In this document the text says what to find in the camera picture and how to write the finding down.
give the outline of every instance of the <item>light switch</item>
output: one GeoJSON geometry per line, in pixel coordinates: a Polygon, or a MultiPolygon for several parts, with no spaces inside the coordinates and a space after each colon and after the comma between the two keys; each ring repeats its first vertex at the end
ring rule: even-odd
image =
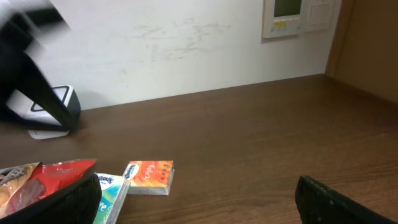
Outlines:
{"type": "Polygon", "coordinates": [[[304,31],[313,32],[330,28],[335,0],[307,0],[304,31]]]}
{"type": "Polygon", "coordinates": [[[323,6],[317,5],[311,7],[310,25],[317,25],[322,23],[323,6]]]}

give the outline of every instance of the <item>red snack bag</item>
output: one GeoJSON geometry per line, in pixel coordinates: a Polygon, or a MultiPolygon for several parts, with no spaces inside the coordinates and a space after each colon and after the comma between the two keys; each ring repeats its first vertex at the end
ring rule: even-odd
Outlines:
{"type": "Polygon", "coordinates": [[[80,180],[95,162],[95,159],[87,159],[37,166],[30,179],[10,198],[6,214],[10,215],[80,180]]]}
{"type": "Polygon", "coordinates": [[[38,164],[37,162],[0,170],[0,218],[6,216],[6,208],[10,199],[29,181],[38,164]]]}

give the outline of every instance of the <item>desk surface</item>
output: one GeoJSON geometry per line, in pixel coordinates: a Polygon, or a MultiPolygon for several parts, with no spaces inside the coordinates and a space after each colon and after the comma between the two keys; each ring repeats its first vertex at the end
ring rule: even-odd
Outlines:
{"type": "Polygon", "coordinates": [[[58,139],[2,125],[0,141],[2,167],[174,160],[170,195],[127,196],[118,223],[300,223],[304,174],[398,221],[398,107],[320,75],[87,110],[58,139]]]}

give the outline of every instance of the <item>digital display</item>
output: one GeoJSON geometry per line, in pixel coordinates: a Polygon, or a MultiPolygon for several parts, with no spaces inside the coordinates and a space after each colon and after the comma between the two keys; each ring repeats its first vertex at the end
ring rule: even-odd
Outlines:
{"type": "Polygon", "coordinates": [[[299,15],[302,0],[275,0],[274,17],[299,15]]]}

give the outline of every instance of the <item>black object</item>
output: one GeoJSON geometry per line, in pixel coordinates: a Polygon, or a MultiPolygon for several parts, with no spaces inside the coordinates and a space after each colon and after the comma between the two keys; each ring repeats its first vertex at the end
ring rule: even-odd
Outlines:
{"type": "Polygon", "coordinates": [[[72,93],[73,109],[67,108],[56,96],[32,59],[25,53],[34,41],[32,28],[63,22],[55,8],[15,13],[0,28],[0,120],[17,123],[28,129],[46,131],[76,131],[80,117],[80,104],[72,93]],[[39,104],[61,125],[47,124],[21,118],[6,105],[17,89],[39,104]]]}
{"type": "Polygon", "coordinates": [[[309,176],[300,177],[295,200],[303,224],[397,224],[309,176]]]}
{"type": "Polygon", "coordinates": [[[0,224],[92,224],[101,197],[98,176],[87,171],[77,182],[0,219],[0,224]]]}

